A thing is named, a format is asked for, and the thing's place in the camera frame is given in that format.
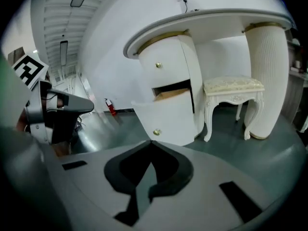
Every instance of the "white vanity table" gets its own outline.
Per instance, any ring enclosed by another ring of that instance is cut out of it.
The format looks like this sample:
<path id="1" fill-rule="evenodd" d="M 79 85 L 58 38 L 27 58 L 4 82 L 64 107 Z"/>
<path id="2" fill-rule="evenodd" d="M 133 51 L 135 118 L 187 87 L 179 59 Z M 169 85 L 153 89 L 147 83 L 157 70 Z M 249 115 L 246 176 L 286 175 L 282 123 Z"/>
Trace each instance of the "white vanity table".
<path id="1" fill-rule="evenodd" d="M 139 59 L 157 95 L 151 103 L 132 102 L 149 137 L 176 145 L 193 142 L 204 127 L 203 84 L 194 45 L 241 36 L 245 32 L 249 35 L 252 77 L 265 86 L 265 108 L 251 135 L 267 137 L 284 100 L 288 75 L 284 30 L 291 26 L 291 20 L 284 14 L 246 9 L 202 10 L 157 21 L 136 33 L 125 45 L 123 54 Z M 276 60 L 280 54 L 286 59 Z M 249 122 L 253 113 L 251 105 L 245 121 Z"/>

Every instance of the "ceiling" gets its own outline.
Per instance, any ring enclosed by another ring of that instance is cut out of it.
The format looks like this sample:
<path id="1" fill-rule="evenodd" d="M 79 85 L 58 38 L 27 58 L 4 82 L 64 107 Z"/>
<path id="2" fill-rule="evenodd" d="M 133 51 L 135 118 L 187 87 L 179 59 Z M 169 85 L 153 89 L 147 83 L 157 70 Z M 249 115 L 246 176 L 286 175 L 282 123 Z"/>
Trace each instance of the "ceiling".
<path id="1" fill-rule="evenodd" d="M 91 18 L 104 0 L 84 0 L 80 7 L 71 7 L 72 0 L 41 1 L 44 2 L 40 16 L 40 19 L 43 20 L 43 24 L 41 24 L 43 30 L 39 29 L 44 38 L 41 46 L 46 51 L 44 59 L 50 66 L 50 73 L 56 80 L 59 80 L 59 72 L 64 77 L 76 72 L 77 54 L 82 37 Z M 67 59 L 66 65 L 61 67 L 60 42 L 65 40 L 68 41 Z"/>

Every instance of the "curved tabletop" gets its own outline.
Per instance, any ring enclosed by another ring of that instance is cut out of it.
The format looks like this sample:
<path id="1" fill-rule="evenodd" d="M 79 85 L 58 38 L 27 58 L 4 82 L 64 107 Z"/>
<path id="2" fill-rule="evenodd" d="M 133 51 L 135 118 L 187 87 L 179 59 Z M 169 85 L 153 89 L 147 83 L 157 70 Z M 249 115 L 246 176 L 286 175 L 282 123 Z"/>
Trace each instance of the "curved tabletop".
<path id="1" fill-rule="evenodd" d="M 130 38 L 123 54 L 127 58 L 137 59 L 136 52 L 142 44 L 166 32 L 189 29 L 194 43 L 198 44 L 241 36 L 247 26 L 260 22 L 276 22 L 284 29 L 292 26 L 291 19 L 281 13 L 248 9 L 201 10 L 171 16 L 146 26 Z"/>

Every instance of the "gold drawer knob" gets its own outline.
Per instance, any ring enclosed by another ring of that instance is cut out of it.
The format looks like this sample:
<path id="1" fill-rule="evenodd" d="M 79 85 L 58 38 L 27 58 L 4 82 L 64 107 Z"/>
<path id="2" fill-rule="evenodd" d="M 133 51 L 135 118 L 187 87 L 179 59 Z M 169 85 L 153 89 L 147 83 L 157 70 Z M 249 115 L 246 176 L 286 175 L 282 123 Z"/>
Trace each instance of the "gold drawer knob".
<path id="1" fill-rule="evenodd" d="M 154 131 L 153 131 L 153 134 L 155 134 L 155 135 L 160 135 L 160 132 L 161 132 L 161 130 L 159 130 L 159 129 L 155 129 Z"/>

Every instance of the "open drawer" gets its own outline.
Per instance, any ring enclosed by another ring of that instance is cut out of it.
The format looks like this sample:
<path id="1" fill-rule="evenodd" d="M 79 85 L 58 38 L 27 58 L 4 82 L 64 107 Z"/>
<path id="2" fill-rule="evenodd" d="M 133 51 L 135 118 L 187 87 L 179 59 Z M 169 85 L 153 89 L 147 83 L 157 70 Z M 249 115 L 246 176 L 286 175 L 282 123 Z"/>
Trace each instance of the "open drawer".
<path id="1" fill-rule="evenodd" d="M 189 89 L 160 93 L 152 103 L 131 103 L 151 140 L 175 145 L 194 141 L 195 125 Z"/>

